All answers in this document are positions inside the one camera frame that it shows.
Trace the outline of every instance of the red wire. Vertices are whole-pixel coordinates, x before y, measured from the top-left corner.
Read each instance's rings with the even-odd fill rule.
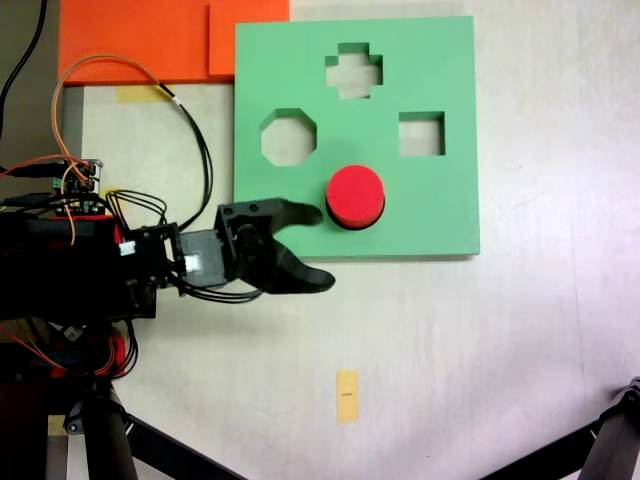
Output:
[[[109,373],[109,369],[113,366],[113,363],[116,360],[116,350],[115,348],[113,348],[113,343],[111,343],[111,337],[109,337],[109,350],[110,350],[109,361],[100,370],[95,371],[96,375],[103,375],[105,373]]]
[[[50,360],[49,358],[45,357],[44,355],[40,354],[40,352],[38,352],[35,348],[31,348],[29,345],[27,345],[25,342],[23,342],[22,340],[20,340],[18,337],[15,337],[11,334],[11,332],[9,330],[7,330],[4,325],[0,324],[0,332],[2,332],[4,335],[6,335],[8,338],[10,338],[11,340],[13,340],[14,342],[19,343],[20,345],[22,345],[25,348],[28,348],[29,350],[31,350],[35,355],[37,355],[38,357],[40,357],[42,360],[44,360],[45,362],[47,362],[49,365],[51,365],[52,367],[55,368],[61,368],[62,370],[67,370],[66,368],[64,368],[62,365],[57,364],[56,362],[54,362],[53,360]]]

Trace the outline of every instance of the octagonal hole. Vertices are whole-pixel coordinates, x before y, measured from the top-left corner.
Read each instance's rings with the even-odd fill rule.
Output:
[[[301,165],[317,145],[317,126],[300,108],[278,108],[260,125],[262,154],[278,167]]]

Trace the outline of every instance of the black tripod leg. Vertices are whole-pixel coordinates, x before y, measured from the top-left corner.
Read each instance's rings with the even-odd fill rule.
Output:
[[[577,472],[584,465],[599,428],[595,421],[550,443],[526,457],[484,477],[482,480],[559,480]]]
[[[108,400],[87,402],[82,416],[91,480],[138,480],[121,412]]]
[[[175,480],[246,480],[175,438],[129,416],[133,456]]]
[[[625,411],[604,421],[578,480],[630,480],[640,452],[637,422]]]

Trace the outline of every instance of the square hole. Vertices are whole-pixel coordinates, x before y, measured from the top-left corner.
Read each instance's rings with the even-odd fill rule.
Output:
[[[444,155],[444,112],[401,112],[399,118],[400,156]]]

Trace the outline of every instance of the orange wire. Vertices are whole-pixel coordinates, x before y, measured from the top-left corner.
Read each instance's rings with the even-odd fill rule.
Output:
[[[88,55],[86,57],[83,57],[77,62],[75,62],[74,64],[72,64],[69,68],[67,68],[64,71],[64,73],[58,80],[56,89],[53,92],[53,101],[51,102],[51,126],[53,127],[53,136],[55,137],[56,142],[60,147],[60,151],[62,151],[62,153],[64,153],[65,155],[70,155],[70,153],[69,153],[69,149],[67,148],[67,145],[64,143],[64,140],[62,139],[62,135],[60,134],[60,128],[58,126],[58,102],[60,100],[60,93],[62,92],[62,88],[64,87],[64,81],[67,79],[69,75],[71,75],[71,73],[76,68],[78,68],[83,63],[95,61],[95,60],[110,60],[110,61],[128,63],[129,65],[133,65],[134,67],[142,70],[156,84],[159,85],[161,83],[160,80],[158,80],[158,78],[147,69],[147,67],[137,62],[136,60],[129,57],[125,57],[123,55],[116,55],[112,53],[98,53],[95,55]]]
[[[62,175],[62,182],[60,182],[60,195],[64,195],[64,182],[73,167],[74,164],[69,165],[69,168],[67,168],[64,171],[64,175]],[[71,210],[69,210],[69,204],[67,202],[64,202],[64,210],[67,212],[67,217],[69,217],[69,225],[71,225],[71,245],[73,245],[76,243],[76,224],[73,223],[73,217],[71,216]]]
[[[47,357],[44,353],[40,352],[39,349],[37,349],[38,347],[31,348],[29,345],[27,345],[25,342],[23,342],[22,340],[20,340],[18,337],[14,336],[11,334],[11,332],[9,332],[4,325],[0,324],[0,332],[2,332],[3,335],[5,335],[6,337],[10,338],[11,340],[13,340],[14,342],[19,343],[20,345],[22,345],[23,347],[31,350],[32,353],[36,354],[38,357],[40,357],[42,360],[44,360],[45,362],[47,362],[49,365],[51,365],[52,367],[55,368],[61,368],[62,370],[67,370],[66,368],[64,368],[62,365],[57,364],[56,362],[54,362],[53,360],[51,360],[49,357]]]
[[[23,347],[29,349],[32,353],[34,353],[35,355],[37,355],[38,357],[40,357],[42,360],[44,360],[45,362],[47,362],[49,365],[51,365],[52,367],[55,368],[59,368],[60,370],[64,370],[65,372],[68,371],[67,368],[63,367],[62,365],[60,365],[59,363],[54,362],[53,360],[51,360],[49,357],[47,357],[45,355],[45,353],[40,350],[37,345],[35,345],[33,342],[31,342],[31,346],[27,345],[23,340],[19,339],[18,337],[16,337],[15,335],[11,334],[11,332],[9,332],[4,325],[0,324],[0,332],[2,332],[5,336],[7,336],[8,338],[10,338],[11,340],[13,340],[14,342],[19,343],[20,345],[22,345]],[[113,366],[113,363],[115,361],[115,349],[113,348],[113,343],[111,343],[111,338],[109,338],[109,360],[107,361],[106,365],[102,368],[100,368],[99,370],[96,370],[94,373],[96,375],[103,375],[105,373],[107,373],[109,371],[109,369]]]
[[[103,374],[109,372],[109,369],[111,368],[111,366],[113,365],[113,362],[116,359],[116,350],[115,350],[115,348],[113,348],[113,343],[111,343],[111,338],[109,338],[109,351],[111,352],[110,355],[109,355],[109,361],[100,370],[96,370],[94,372],[96,375],[103,375]]]

